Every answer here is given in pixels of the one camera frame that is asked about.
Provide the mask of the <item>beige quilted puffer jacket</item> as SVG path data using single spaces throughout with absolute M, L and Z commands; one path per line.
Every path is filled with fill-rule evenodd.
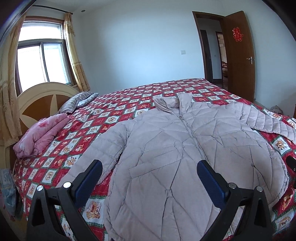
M 240 188 L 261 186 L 269 207 L 284 195 L 287 168 L 260 133 L 295 142 L 293 127 L 241 102 L 194 102 L 190 93 L 154 104 L 101 134 L 61 179 L 102 162 L 102 178 L 111 177 L 103 215 L 110 239 L 200 240 L 218 215 L 197 175 L 201 160 Z

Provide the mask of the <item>blue cloth beside bed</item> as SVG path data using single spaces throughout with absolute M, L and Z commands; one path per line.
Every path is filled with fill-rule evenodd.
M 13 220 L 21 220 L 23 201 L 13 181 L 10 169 L 1 169 L 1 198 L 3 208 Z

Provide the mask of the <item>dark bag on floor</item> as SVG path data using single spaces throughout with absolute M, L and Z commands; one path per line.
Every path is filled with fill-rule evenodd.
M 283 115 L 282 109 L 280 109 L 279 106 L 275 105 L 270 109 L 271 112 L 276 113 L 276 114 L 281 114 Z

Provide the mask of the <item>red patchwork bear bedspread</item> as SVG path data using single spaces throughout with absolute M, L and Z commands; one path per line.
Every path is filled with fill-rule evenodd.
M 154 108 L 153 96 L 175 97 L 179 92 L 193 94 L 193 101 L 224 105 L 231 102 L 243 102 L 295 128 L 295 121 L 284 115 L 278 115 L 259 107 L 235 94 L 232 94 L 204 79 L 185 79 L 163 83 L 154 83 L 119 90 L 98 96 L 85 107 L 76 109 L 69 115 L 69 121 L 53 141 L 39 154 L 16 160 L 13 175 L 18 193 L 23 202 L 23 215 L 28 219 L 32 198 L 38 185 L 54 188 L 66 175 L 78 158 L 90 144 L 119 121 L 135 118 L 139 114 Z M 274 134 L 259 132 L 277 151 L 283 160 L 289 155 L 295 158 L 295 145 L 287 139 Z M 287 168 L 290 184 L 283 198 L 274 206 L 271 213 L 276 239 L 295 223 L 295 173 Z M 99 240 L 108 240 L 103 224 L 103 205 L 107 196 L 111 174 L 102 184 L 95 187 L 86 211 L 81 209 L 83 217 Z

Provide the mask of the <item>pink folded quilt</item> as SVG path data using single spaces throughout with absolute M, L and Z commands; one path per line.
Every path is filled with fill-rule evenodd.
M 41 154 L 69 120 L 70 118 L 66 113 L 39 120 L 13 146 L 16 157 L 21 159 Z

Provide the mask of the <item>yellow curtain left of window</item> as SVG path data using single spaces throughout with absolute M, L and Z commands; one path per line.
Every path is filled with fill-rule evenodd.
M 20 112 L 16 96 L 16 54 L 23 15 L 9 32 L 1 46 L 1 145 L 9 147 L 21 136 Z

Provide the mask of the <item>yellow curtain of window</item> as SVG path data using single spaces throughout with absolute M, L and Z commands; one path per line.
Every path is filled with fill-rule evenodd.
M 20 112 L 16 96 L 16 54 L 23 15 L 9 32 L 1 46 L 1 145 L 9 147 L 21 136 Z
M 77 54 L 72 14 L 69 12 L 65 13 L 64 15 L 63 29 L 70 65 L 74 74 L 76 84 L 81 92 L 89 91 L 90 86 Z

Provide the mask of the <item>brown wooden door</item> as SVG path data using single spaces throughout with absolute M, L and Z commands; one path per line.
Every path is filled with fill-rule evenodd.
M 243 33 L 242 42 L 236 42 L 232 29 L 239 27 Z M 254 101 L 255 64 L 252 37 L 243 11 L 223 18 L 222 32 L 226 44 L 228 90 L 250 102 Z M 253 57 L 253 64 L 247 60 Z

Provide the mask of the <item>grey striped pillow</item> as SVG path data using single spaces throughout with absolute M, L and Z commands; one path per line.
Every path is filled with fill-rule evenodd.
M 67 100 L 58 110 L 58 114 L 60 113 L 66 113 L 70 114 L 75 111 L 75 109 L 78 106 L 78 103 L 85 100 L 90 100 L 90 97 L 95 98 L 99 95 L 99 93 L 93 93 L 91 91 L 85 91 L 80 92 L 76 94 L 75 96 L 71 97 L 69 100 Z

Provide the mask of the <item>cream and brown headboard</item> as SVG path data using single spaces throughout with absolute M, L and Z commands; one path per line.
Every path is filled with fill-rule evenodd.
M 78 93 L 77 89 L 57 82 L 41 83 L 22 92 L 17 98 L 22 134 L 40 119 L 56 114 Z

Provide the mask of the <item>red double happiness decal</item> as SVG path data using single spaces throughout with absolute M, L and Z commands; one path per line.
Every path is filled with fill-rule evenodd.
M 236 42 L 242 42 L 243 40 L 243 33 L 241 33 L 241 30 L 239 27 L 235 27 L 232 29 L 233 32 L 233 38 Z

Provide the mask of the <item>yellow curtain right of window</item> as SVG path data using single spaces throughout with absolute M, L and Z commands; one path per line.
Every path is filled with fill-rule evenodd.
M 76 84 L 81 92 L 89 91 L 90 86 L 77 54 L 72 14 L 69 12 L 65 13 L 64 15 L 63 29 L 70 65 L 74 74 Z

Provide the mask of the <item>black curtain rod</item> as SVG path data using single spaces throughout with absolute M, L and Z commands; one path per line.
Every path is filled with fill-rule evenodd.
M 51 6 L 43 6 L 43 5 L 39 5 L 39 4 L 34 4 L 34 5 L 32 5 L 32 7 L 43 8 L 43 9 L 51 9 L 51 10 L 59 11 L 59 12 L 62 12 L 62 13 L 70 13 L 71 15 L 73 15 L 73 13 L 70 12 L 70 11 L 66 11 L 66 10 L 51 7 Z

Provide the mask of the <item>window with grey frame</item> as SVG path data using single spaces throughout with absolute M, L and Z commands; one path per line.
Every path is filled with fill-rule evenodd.
M 27 16 L 21 27 L 16 52 L 16 94 L 48 82 L 75 86 L 63 20 Z

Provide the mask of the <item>brown door frame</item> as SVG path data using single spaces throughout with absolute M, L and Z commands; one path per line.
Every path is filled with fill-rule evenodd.
M 205 79 L 228 89 L 227 56 L 222 33 L 223 17 L 220 15 L 193 12 L 204 64 Z

